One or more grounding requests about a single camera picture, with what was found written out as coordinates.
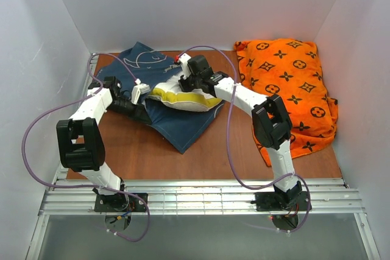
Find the dark blue pillowcase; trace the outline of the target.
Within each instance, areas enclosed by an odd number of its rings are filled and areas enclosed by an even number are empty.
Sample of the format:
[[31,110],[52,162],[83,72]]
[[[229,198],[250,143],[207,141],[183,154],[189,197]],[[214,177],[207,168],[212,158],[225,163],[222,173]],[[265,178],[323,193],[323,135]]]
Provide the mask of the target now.
[[[173,58],[137,42],[134,47],[121,52],[117,59],[101,68],[96,77],[99,80],[108,76],[116,77],[122,83],[121,90],[126,91],[125,95],[130,97],[136,79],[148,84],[152,91],[156,84],[165,82],[174,75],[181,76],[181,73],[180,65],[175,64]],[[185,153],[196,142],[224,106],[222,101],[206,112],[176,110],[147,98],[149,93],[140,97],[139,104],[145,106],[152,120],[150,126],[180,153]]]

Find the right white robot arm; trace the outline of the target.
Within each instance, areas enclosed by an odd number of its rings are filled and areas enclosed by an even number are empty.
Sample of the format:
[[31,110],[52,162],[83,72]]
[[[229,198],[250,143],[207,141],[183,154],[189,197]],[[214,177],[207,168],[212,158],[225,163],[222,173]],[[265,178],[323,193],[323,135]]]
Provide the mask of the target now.
[[252,129],[256,140],[266,149],[274,174],[274,194],[284,207],[295,205],[302,192],[296,177],[290,151],[292,122],[283,99],[273,94],[265,96],[256,93],[224,72],[214,72],[203,55],[189,57],[182,54],[174,59],[182,67],[179,86],[189,93],[202,90],[203,93],[230,102],[252,118]]

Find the white pillow yellow edge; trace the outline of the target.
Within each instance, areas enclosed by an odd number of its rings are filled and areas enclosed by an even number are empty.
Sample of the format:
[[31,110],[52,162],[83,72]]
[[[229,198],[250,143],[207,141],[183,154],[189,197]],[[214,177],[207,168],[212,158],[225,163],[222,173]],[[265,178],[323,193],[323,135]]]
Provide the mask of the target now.
[[206,112],[219,105],[222,100],[204,93],[200,89],[183,92],[179,85],[179,75],[156,84],[147,98],[161,102],[164,106],[182,111]]

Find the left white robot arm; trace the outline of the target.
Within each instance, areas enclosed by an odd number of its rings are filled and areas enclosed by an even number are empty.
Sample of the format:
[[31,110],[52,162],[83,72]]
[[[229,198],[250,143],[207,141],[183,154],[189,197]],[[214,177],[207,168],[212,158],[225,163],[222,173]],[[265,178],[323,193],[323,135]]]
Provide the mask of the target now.
[[76,112],[56,125],[60,162],[64,168],[82,174],[94,185],[99,195],[112,195],[123,185],[105,162],[105,147],[99,123],[107,110],[132,114],[140,106],[140,97],[151,91],[149,85],[136,79],[129,98],[121,95],[121,82],[106,77],[94,80],[87,97]]

